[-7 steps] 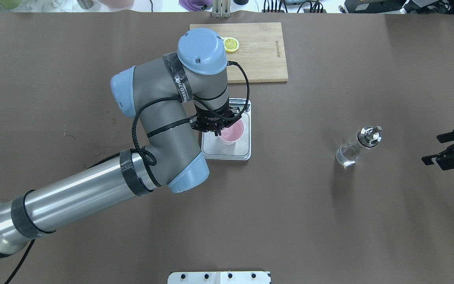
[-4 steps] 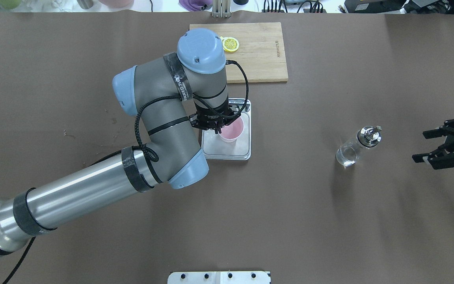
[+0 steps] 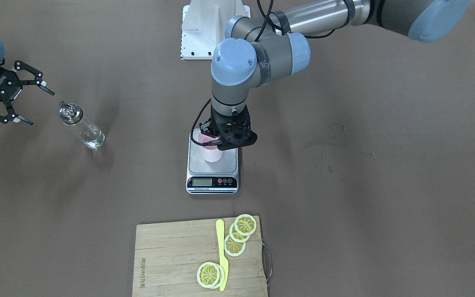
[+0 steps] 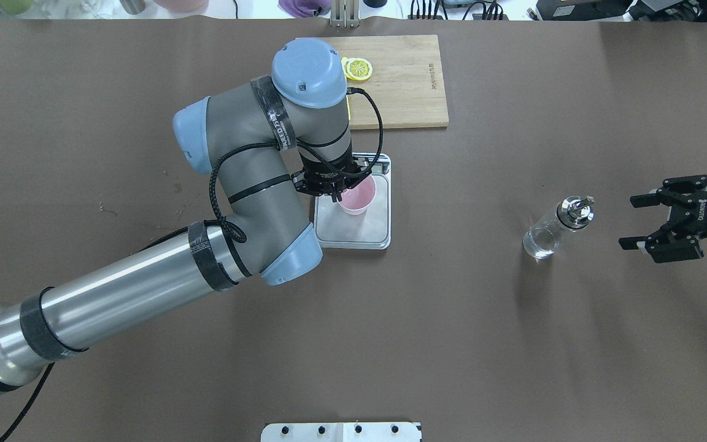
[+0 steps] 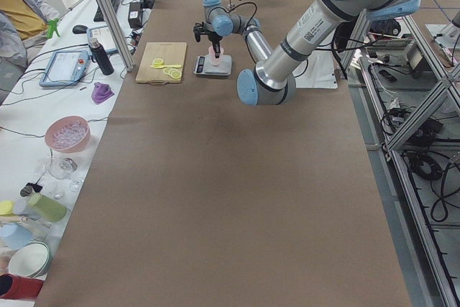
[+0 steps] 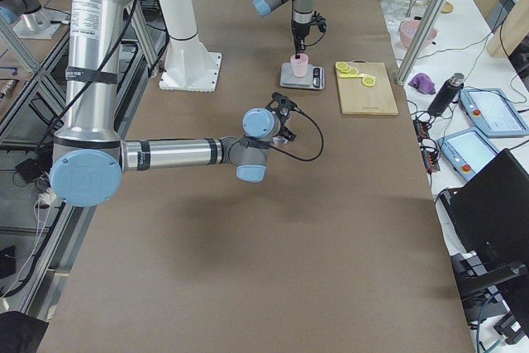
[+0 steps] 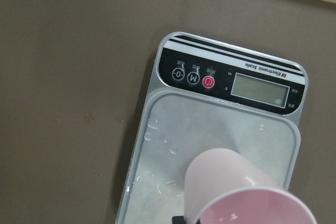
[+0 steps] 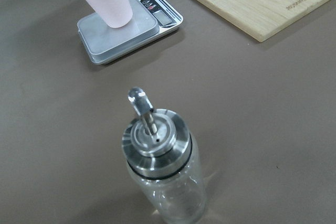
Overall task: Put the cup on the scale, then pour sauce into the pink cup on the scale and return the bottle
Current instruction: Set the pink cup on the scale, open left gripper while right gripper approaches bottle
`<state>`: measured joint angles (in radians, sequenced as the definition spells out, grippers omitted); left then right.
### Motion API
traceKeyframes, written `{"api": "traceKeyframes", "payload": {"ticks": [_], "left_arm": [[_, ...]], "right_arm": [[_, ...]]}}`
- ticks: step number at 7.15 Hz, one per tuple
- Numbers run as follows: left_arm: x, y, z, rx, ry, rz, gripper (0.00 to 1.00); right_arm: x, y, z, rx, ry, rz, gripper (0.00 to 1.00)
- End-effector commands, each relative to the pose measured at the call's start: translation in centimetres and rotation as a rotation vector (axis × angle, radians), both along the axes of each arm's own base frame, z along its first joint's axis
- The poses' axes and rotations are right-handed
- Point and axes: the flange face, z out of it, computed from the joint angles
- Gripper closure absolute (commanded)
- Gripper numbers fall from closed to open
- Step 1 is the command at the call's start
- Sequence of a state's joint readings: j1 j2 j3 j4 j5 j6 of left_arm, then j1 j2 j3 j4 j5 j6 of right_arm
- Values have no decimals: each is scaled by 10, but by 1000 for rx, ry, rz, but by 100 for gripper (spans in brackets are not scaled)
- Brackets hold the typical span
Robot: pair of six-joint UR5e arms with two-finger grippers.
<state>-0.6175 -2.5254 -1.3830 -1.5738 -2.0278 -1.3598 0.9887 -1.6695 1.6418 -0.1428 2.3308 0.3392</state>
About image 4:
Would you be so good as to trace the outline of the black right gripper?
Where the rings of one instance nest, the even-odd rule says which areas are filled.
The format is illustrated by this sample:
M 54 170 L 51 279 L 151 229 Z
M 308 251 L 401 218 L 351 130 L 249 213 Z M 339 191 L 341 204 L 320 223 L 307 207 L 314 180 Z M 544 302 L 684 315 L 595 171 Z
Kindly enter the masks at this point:
M 623 250 L 642 250 L 656 263 L 704 257 L 700 241 L 707 238 L 707 174 L 668 178 L 649 193 L 631 196 L 634 209 L 665 205 L 668 218 L 647 236 L 622 237 Z

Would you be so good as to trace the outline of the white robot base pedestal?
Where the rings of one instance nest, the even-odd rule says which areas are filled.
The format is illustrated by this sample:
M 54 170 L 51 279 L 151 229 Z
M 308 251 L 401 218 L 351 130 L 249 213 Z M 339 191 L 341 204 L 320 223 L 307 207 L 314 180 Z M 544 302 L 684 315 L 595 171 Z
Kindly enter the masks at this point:
M 261 431 L 261 441 L 422 441 L 415 422 L 287 422 Z

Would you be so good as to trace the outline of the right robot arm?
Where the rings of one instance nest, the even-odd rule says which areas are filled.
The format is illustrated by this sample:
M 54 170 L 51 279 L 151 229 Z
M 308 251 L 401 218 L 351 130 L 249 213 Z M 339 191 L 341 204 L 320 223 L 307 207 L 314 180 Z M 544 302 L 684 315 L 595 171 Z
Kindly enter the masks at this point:
M 656 263 L 704 257 L 701 240 L 707 238 L 707 174 L 664 179 L 659 188 L 630 198 L 635 209 L 665 205 L 668 218 L 655 232 L 618 239 L 623 250 L 640 250 Z

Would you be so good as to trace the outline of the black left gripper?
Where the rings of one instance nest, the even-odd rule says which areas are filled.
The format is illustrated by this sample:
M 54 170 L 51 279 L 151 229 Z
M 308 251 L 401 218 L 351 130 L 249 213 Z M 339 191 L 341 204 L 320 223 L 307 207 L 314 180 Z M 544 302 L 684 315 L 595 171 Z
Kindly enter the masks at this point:
M 341 193 L 356 187 L 370 174 L 385 174 L 385 156 L 381 152 L 354 153 L 351 147 L 334 159 L 324 159 L 320 149 L 299 149 L 302 168 L 292 174 L 292 182 L 300 193 L 330 196 L 341 201 Z

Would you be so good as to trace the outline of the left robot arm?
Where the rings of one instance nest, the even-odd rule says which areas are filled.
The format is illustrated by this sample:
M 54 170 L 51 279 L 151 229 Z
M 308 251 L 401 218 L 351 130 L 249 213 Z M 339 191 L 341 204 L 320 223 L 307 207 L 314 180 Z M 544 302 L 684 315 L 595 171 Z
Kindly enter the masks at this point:
M 352 154 L 349 87 L 336 48 L 287 42 L 269 75 L 173 117 L 180 151 L 209 176 L 214 218 L 105 268 L 0 305 L 0 395 L 90 345 L 252 275 L 280 285 L 312 271 L 322 247 L 300 193 L 334 201 L 371 174 Z

